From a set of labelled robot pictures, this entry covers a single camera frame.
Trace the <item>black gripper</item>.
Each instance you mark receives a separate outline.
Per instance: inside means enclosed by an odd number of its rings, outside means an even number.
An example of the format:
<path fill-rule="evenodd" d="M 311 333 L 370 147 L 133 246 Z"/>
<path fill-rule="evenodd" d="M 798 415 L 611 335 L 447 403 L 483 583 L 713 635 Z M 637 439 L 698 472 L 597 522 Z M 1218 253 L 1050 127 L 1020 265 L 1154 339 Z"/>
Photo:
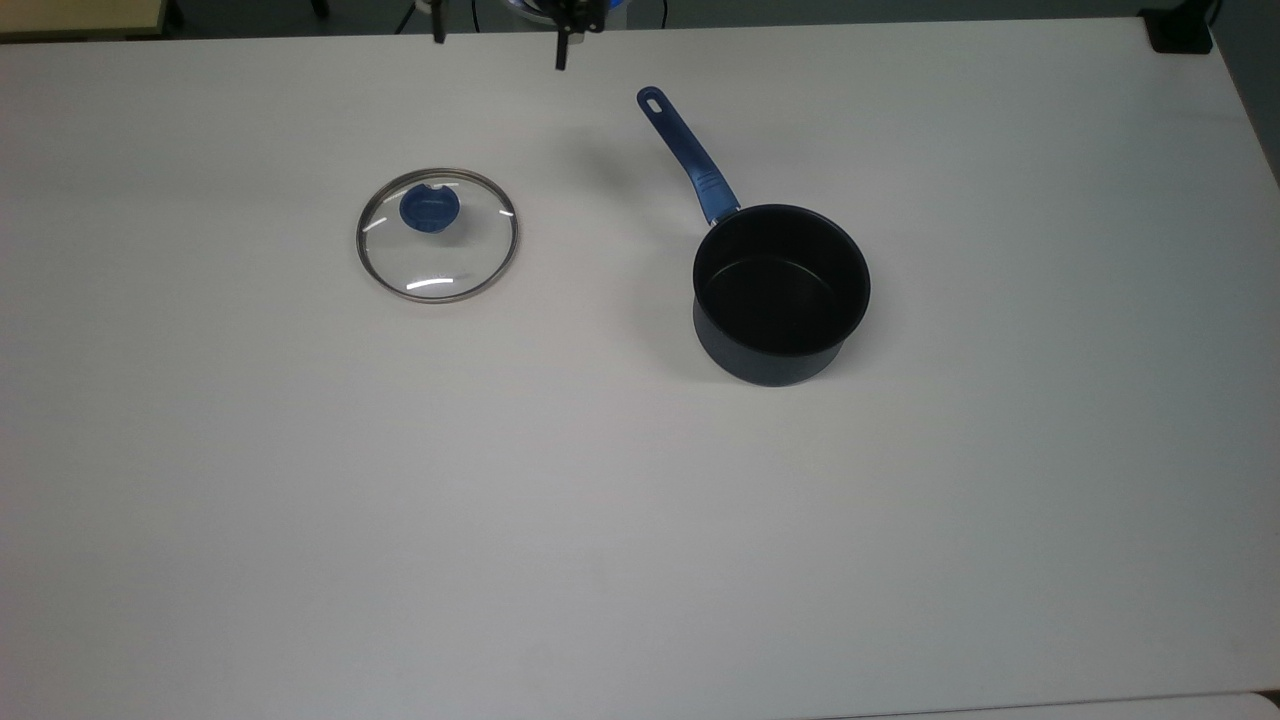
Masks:
<path fill-rule="evenodd" d="M 607 1 L 548 1 L 547 15 L 557 29 L 556 69 L 566 70 L 573 33 L 602 33 L 607 22 Z"/>

